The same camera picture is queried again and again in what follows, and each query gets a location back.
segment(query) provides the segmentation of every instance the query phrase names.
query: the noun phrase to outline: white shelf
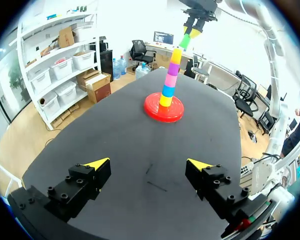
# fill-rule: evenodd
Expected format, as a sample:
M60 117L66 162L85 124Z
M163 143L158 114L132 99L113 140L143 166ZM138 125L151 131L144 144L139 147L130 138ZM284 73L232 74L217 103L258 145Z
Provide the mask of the white shelf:
M64 16L57 16L51 18L49 20L44 21L41 25L36 25L34 27L30 27L29 29L25 29L24 32L21 33L21 37L26 40L27 38L51 27L54 27L59 24L63 24L66 22L72 22L75 20L82 20L90 15L95 14L95 12L78 12L78 13L69 13Z
M52 58L52 57L54 57L54 56L56 56L58 54L61 54L61 53L66 52L66 51L69 51L71 49L78 48L78 47L83 46L83 45L87 45L89 43L95 43L95 42L96 42L96 37L94 37L92 39L89 39L89 40L86 40L86 41L76 42L76 43L74 43L71 46L60 48L60 49L58 49L56 51L53 51L53 52L49 53L48 55L43 56L39 60L35 61L34 63L32 63L31 65L29 65L28 67L26 67L25 71L29 72L31 69L35 68L39 64L43 63L44 61L46 61L49 58Z
M36 92L34 93L34 101L38 101L39 99L41 99L44 95L46 95L47 93L49 93L50 91L52 91L53 89L55 89L56 87L60 86L61 84L63 84L64 82L68 81L69 79L74 78L75 76L83 73L84 71L87 71L91 68L97 67L98 63L94 63L92 66L85 68L83 70L77 70L75 69L75 67L72 65L72 69L75 70L74 72L72 72L71 74L69 74L68 76L62 78L62 79L51 79L51 85L49 85L47 88L45 88L44 90L42 90L40 93Z
M88 93L85 91L82 91L78 86L75 87L76 90L76 99L65 104L59 97L58 97L58 101L60 104L60 110L57 111L54 115L52 115L51 117L49 117L47 120L49 123L51 123L53 120L55 120L57 117L59 117L65 110L67 110L68 108L70 108L72 105L74 105L75 103L79 102L81 99L83 99L84 97L88 96Z

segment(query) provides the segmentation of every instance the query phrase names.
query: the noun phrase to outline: storage bin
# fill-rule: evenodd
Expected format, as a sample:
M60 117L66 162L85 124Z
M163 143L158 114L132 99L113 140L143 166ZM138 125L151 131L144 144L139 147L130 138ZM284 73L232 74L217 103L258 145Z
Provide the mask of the storage bin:
M39 100L39 105L44 111L47 119L51 118L58 110L60 105L58 102L57 94L54 91L50 91Z
M34 86L35 92L37 94L42 92L42 90L51 85L49 68L36 72L35 77L30 80L30 82Z
M56 79L63 79L64 77L72 73L71 59L72 57L67 58L65 61L51 66L51 69L53 70Z
M76 84L72 81L67 81L55 90L64 104L68 104L77 97Z
M72 56L74 67L78 70L91 68L95 61L95 52L94 50L85 50L76 53Z
M93 21L78 22L70 26L72 31L75 33L75 43L86 41L94 37L93 23Z

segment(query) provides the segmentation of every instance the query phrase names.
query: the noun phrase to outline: metal bolt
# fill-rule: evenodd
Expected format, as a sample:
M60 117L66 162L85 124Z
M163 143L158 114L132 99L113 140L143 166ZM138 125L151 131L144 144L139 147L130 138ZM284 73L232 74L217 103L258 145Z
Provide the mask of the metal bolt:
M61 193L61 200L66 201L69 198L68 194Z
M219 181L219 180L214 180L214 181L213 181L213 186L214 186L215 188L218 188L219 185L220 185L220 181Z
M227 203L233 204L236 200L236 197L234 195L229 195L226 199Z
M48 187L48 193L49 194L54 194L55 193L55 188L53 186Z
M242 188L241 196L245 197L245 196L248 195L248 193L249 193L249 188L248 187Z
M35 199L33 197L30 197L28 199L29 204L33 204L35 202Z
M20 208L21 210L23 210L23 209L26 208L26 205L25 205L24 203L20 203L20 204L19 204L19 208Z
M84 181L83 181L82 179L77 179L77 180L76 180L76 183L79 184L79 185L81 185L83 182L84 182Z
M71 180L71 176L66 176L66 177L65 177L65 181L66 181L66 182L70 182L70 180Z
M227 177L225 178L225 182L226 182L227 184L231 183L231 177L230 177L230 176L227 176Z

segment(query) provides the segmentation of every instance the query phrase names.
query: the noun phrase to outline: black tabletop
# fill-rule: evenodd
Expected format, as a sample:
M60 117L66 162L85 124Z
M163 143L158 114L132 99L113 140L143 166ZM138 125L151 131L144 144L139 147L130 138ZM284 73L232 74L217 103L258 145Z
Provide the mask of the black tabletop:
M219 239L227 226L185 177L186 160L221 164L239 184L240 130L236 107L224 94L178 75L175 96L184 105L176 123L143 111L162 90L157 69L87 110L52 140L23 175L47 194L76 163L110 158L112 175L95 201L68 223L110 240Z

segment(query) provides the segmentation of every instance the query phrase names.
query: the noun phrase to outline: red ring stand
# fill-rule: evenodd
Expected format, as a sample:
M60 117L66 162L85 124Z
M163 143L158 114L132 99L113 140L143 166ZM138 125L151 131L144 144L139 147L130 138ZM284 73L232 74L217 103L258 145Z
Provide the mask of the red ring stand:
M144 101L144 111L151 118L165 123L174 123L182 118L185 112L184 105L175 96L172 97L171 105L160 105L161 92L155 92L146 97Z

